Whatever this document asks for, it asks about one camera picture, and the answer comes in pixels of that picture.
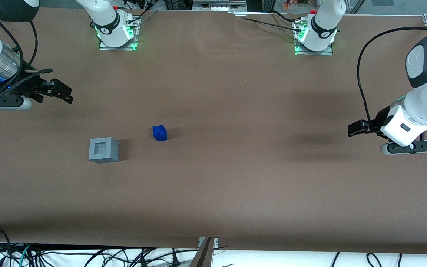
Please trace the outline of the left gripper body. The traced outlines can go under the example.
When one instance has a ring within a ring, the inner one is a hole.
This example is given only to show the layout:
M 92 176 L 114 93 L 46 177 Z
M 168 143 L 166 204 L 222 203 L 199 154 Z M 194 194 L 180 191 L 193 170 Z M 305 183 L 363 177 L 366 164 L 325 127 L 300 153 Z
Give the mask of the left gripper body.
M 389 105 L 375 116 L 378 129 L 399 146 L 410 145 L 427 130 L 427 110 L 410 105 Z

